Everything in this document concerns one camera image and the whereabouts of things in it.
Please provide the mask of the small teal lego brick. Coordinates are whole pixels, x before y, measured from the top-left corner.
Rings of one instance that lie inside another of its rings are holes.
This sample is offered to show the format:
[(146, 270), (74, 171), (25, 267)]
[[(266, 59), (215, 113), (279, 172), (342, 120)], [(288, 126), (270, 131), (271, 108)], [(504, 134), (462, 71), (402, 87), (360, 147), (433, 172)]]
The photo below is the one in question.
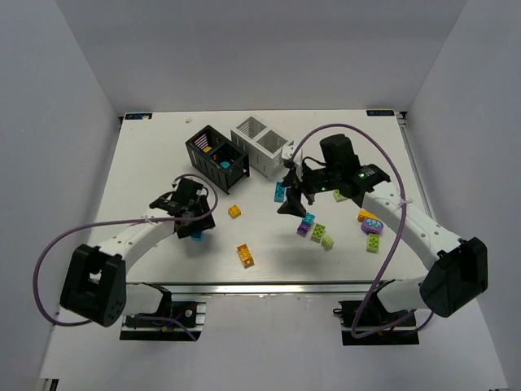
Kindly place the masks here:
[(194, 234), (191, 236), (191, 238), (192, 238), (194, 241), (197, 241), (197, 242), (202, 241), (202, 240), (203, 240), (203, 237), (204, 237), (204, 235), (203, 235), (202, 232), (196, 232), (196, 233), (194, 233)]

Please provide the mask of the teal square lego brick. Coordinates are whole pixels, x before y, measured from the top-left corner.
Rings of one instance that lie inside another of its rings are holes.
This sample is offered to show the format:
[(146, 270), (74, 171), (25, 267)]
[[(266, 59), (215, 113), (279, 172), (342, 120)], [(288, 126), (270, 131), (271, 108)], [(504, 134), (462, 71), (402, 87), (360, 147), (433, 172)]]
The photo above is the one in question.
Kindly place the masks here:
[(302, 222), (308, 226), (311, 226), (314, 222), (315, 216), (311, 213), (306, 213), (306, 216), (302, 219)]

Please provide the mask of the purple lego brick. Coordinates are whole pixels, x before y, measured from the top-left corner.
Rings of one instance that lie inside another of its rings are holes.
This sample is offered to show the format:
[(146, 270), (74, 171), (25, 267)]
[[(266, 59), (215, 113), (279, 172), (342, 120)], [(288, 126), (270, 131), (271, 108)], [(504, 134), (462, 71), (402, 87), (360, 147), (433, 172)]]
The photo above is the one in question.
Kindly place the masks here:
[(305, 236), (309, 233), (309, 230), (310, 230), (311, 227), (312, 227), (312, 226), (309, 225), (308, 223), (306, 223), (306, 222), (301, 222), (301, 223), (299, 224), (298, 228), (297, 228), (296, 233), (297, 233), (298, 235), (301, 235), (301, 236), (305, 237)]

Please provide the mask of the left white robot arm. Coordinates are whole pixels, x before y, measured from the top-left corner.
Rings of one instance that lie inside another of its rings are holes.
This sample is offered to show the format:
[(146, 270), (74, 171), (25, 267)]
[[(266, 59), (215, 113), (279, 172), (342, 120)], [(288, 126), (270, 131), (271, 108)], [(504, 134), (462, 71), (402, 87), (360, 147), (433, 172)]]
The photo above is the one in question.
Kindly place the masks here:
[(152, 201), (146, 212), (123, 231), (95, 246), (72, 253), (59, 303), (74, 314), (104, 327), (119, 317), (174, 322), (171, 292), (157, 284), (129, 284), (132, 266), (164, 239), (183, 239), (212, 229), (211, 188), (181, 176), (173, 189)]

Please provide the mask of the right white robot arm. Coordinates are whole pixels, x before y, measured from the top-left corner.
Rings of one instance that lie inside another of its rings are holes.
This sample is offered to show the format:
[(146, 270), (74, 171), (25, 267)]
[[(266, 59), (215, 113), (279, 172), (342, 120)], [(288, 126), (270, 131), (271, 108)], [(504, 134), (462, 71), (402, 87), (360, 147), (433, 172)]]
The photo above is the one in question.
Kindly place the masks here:
[(318, 169), (309, 168), (293, 146), (283, 148), (286, 199), (278, 213), (305, 217), (302, 199), (312, 204), (316, 194), (337, 190), (379, 217), (427, 270), (420, 278), (379, 285), (370, 296), (371, 309), (382, 314), (425, 309), (447, 318), (487, 290), (488, 250), (480, 239), (463, 239), (406, 202), (377, 165), (361, 165), (345, 135), (324, 138), (320, 147), (324, 161)]

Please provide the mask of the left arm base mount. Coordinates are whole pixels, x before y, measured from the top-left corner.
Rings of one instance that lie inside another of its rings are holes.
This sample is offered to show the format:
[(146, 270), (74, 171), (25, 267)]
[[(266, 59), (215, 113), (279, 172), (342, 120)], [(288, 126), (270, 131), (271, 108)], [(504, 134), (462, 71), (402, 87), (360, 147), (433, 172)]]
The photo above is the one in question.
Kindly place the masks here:
[(120, 340), (196, 342), (203, 331), (207, 302), (202, 297), (174, 298), (163, 316), (125, 316)]

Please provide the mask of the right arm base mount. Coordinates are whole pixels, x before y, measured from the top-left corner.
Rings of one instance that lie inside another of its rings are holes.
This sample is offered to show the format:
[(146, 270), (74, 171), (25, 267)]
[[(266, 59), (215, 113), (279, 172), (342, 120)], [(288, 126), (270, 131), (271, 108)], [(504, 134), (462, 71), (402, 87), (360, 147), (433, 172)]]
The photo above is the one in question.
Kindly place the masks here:
[(408, 315), (407, 310), (388, 313), (378, 305), (368, 304), (356, 327), (356, 333), (363, 333), (373, 328), (386, 328), (363, 338), (354, 338), (351, 334), (352, 323), (361, 301), (340, 301), (332, 310), (340, 321), (343, 346), (402, 346), (418, 345), (419, 337), (415, 331), (416, 318)]

